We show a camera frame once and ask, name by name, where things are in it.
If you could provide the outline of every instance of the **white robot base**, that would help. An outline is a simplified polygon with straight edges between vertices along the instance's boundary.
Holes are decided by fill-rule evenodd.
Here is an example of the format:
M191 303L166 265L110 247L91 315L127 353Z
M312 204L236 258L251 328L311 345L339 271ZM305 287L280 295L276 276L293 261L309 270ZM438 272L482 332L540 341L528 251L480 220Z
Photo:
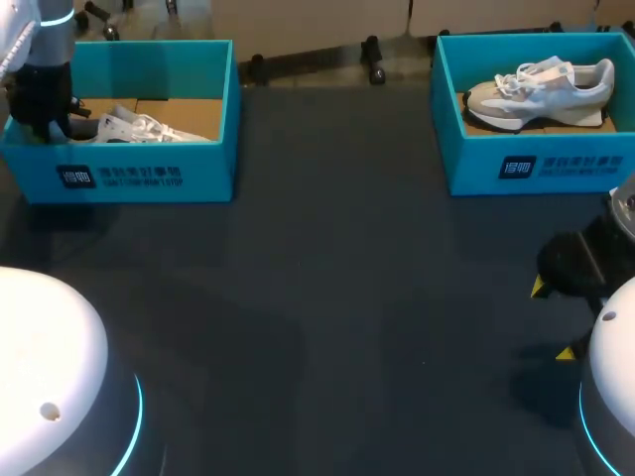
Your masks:
M600 313L582 370L575 443L586 476L635 474L635 279Z
M166 448L142 383L77 291L0 268L0 474L160 476Z

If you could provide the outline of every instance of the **white dome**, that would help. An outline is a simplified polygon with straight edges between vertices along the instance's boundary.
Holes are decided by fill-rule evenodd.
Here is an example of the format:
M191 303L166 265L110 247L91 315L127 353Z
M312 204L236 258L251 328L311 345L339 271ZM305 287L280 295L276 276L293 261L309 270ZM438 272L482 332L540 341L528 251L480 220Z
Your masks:
M25 473L70 437L107 358L99 315L77 291L0 267L0 474Z
M593 328L589 358L602 399L635 436L635 279L604 306Z

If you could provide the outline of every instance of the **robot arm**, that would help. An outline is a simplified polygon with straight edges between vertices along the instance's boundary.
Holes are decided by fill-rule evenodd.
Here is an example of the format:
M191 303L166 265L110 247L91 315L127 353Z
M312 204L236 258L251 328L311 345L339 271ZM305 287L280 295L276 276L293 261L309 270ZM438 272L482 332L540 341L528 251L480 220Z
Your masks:
M3 0L0 6L0 79L12 117L42 142L69 136L74 53L72 0Z
M27 62L40 23L40 9L35 0L9 0L0 6L0 80Z

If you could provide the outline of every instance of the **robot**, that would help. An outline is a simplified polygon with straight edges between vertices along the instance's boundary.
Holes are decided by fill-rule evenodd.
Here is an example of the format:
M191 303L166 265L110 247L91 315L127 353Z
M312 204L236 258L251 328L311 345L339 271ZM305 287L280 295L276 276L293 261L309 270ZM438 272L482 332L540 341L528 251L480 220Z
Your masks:
M634 301L631 279L604 305L582 364L574 434L585 476L635 474Z
M61 281L3 267L0 302L0 474L165 476L158 412L95 308Z
M71 134L72 0L6 0L0 6L0 79L12 74L13 118L44 143Z
M552 238L538 255L550 292L585 298L596 315L570 345L581 362L573 430L585 476L635 474L635 176L604 199L583 230Z

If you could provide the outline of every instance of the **teal box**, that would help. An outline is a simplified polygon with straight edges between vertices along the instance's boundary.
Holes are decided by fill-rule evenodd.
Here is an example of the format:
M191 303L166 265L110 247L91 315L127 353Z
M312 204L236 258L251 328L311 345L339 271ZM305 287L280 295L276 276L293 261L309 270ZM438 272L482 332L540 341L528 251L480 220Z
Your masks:
M231 42L78 43L71 66L80 98L222 99L218 140L28 145L22 128L9 120L0 148L30 203L231 200L240 116ZM69 181L68 174L77 176Z
M615 64L608 113L617 133L468 136L457 92L558 56ZM439 37L432 109L452 195L609 191L635 170L635 51L622 33Z

